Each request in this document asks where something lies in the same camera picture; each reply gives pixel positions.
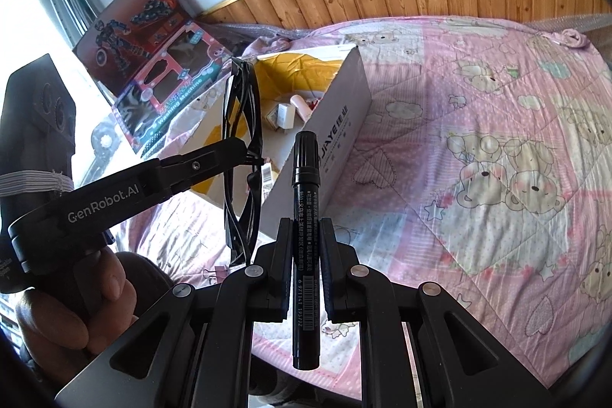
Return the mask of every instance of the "pink bedding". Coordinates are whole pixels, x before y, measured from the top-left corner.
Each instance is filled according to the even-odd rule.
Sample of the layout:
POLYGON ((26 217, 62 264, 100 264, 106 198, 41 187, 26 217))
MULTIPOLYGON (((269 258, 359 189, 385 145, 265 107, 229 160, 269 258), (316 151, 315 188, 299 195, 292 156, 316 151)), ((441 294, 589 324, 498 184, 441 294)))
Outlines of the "pink bedding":
MULTIPOLYGON (((373 100, 326 211, 338 239, 393 281, 442 284, 550 385, 597 342, 612 311, 606 63, 590 44, 572 49, 513 22, 471 18, 351 22, 285 46, 350 41, 373 100)), ((205 108, 203 96, 185 117, 205 108)), ((189 135, 195 122, 185 117, 164 155, 189 135)), ((120 236, 177 281, 225 275, 221 211, 189 192, 124 223, 120 236)), ((253 351, 358 398, 358 327, 323 313, 321 331, 313 372, 292 369, 288 322, 256 324, 253 351)))

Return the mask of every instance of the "black marker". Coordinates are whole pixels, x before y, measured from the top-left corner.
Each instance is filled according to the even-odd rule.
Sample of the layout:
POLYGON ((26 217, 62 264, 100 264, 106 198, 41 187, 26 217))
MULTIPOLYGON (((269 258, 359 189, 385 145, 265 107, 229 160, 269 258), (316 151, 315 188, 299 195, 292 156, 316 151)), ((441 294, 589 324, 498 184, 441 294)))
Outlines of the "black marker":
POLYGON ((293 367, 319 366, 319 146, 300 132, 293 149, 293 367))

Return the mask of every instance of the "fingernail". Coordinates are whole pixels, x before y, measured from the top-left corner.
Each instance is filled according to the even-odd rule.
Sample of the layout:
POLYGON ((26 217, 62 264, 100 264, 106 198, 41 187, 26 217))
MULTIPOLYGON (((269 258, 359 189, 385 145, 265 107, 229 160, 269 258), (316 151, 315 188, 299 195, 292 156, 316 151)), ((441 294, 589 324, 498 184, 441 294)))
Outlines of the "fingernail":
POLYGON ((121 287, 119 287, 119 280, 114 275, 111 275, 108 285, 110 286, 111 298, 113 301, 116 301, 121 295, 121 287))
POLYGON ((108 346, 108 340, 104 336, 94 337, 90 340, 88 349, 94 354, 99 355, 108 346))

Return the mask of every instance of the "cloud print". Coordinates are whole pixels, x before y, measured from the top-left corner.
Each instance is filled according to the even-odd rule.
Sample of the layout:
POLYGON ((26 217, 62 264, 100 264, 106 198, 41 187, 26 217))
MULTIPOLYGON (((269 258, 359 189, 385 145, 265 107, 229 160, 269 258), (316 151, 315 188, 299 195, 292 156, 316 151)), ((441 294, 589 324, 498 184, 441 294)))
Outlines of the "cloud print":
POLYGON ((386 109, 391 118, 398 120, 412 120, 423 114, 423 108, 415 102, 390 102, 387 104, 386 109))
POLYGON ((518 103, 525 109, 532 109, 534 111, 540 111, 545 107, 544 103, 538 96, 519 96, 518 103))

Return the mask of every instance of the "white elastic band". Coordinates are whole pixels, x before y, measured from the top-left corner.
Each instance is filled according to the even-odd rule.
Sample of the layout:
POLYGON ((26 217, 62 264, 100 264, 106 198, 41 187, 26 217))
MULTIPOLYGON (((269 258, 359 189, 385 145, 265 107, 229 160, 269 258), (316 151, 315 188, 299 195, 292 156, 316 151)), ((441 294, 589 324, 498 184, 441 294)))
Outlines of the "white elastic band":
POLYGON ((74 183, 70 177, 54 172, 23 170, 0 175, 0 197, 26 192, 69 192, 73 191, 74 188, 74 183))

